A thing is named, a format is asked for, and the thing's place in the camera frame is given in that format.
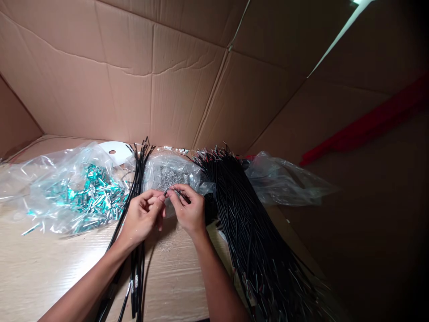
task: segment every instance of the cardboard surface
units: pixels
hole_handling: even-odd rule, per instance
[[[101,0],[213,44],[227,47],[247,0]]]
[[[321,82],[311,77],[246,154],[264,150],[298,164],[305,152],[388,98],[383,93]]]
[[[311,77],[389,95],[412,84],[429,69],[429,48],[409,5],[371,2]]]
[[[307,77],[355,8],[350,0],[252,0],[233,50]]]
[[[341,188],[321,207],[283,208],[357,321],[406,320],[426,258],[429,113],[309,171]]]
[[[191,146],[224,56],[97,1],[5,1],[0,26],[0,70],[43,130],[65,136]]]
[[[1,77],[0,113],[0,159],[7,159],[42,135],[31,115]]]
[[[223,146],[225,141],[244,154],[304,79],[230,52],[195,147]]]

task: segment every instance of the clear plastic bag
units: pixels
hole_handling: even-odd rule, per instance
[[[246,170],[259,200],[265,205],[321,205],[321,197],[338,191],[316,175],[261,151]]]
[[[187,184],[197,193],[205,195],[213,192],[214,183],[201,182],[201,168],[184,156],[164,150],[152,154],[147,161],[143,190],[166,191],[171,185]],[[170,199],[165,201],[167,218],[175,215]]]
[[[126,173],[93,142],[11,165],[0,174],[0,203],[13,204],[13,220],[29,215],[32,229],[76,235],[118,219]]]

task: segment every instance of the black wire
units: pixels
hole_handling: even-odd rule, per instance
[[[228,146],[197,151],[189,159],[215,183],[219,219],[249,307],[254,300],[268,321],[325,320],[322,301],[301,265],[308,267],[280,236],[242,162]]]

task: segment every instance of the corrugated cardboard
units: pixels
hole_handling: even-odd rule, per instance
[[[45,133],[184,148],[226,140],[244,153],[353,12],[346,2],[325,19],[313,1],[254,0],[244,14],[246,0],[5,0],[0,71]],[[213,119],[225,99],[236,110],[227,133]],[[248,126],[230,125],[249,109],[244,136]]]
[[[230,52],[196,147],[244,154],[304,82],[303,76]]]
[[[248,0],[102,0],[213,44],[227,47]]]
[[[46,133],[192,145],[224,49],[97,1],[0,8],[0,70]]]
[[[308,76],[355,8],[348,0],[252,0],[233,50]]]
[[[0,159],[6,159],[42,135],[24,106],[0,77]]]
[[[257,154],[265,150],[298,164],[305,152],[388,98],[389,95],[383,93],[311,77],[246,153]]]
[[[298,163],[427,71],[408,10],[372,2],[247,153]],[[355,151],[323,156],[306,168],[341,192],[320,208],[282,207],[357,320],[396,320],[407,309],[427,225],[427,130],[424,113]]]
[[[409,5],[371,2],[312,78],[393,95],[421,77],[429,49]]]

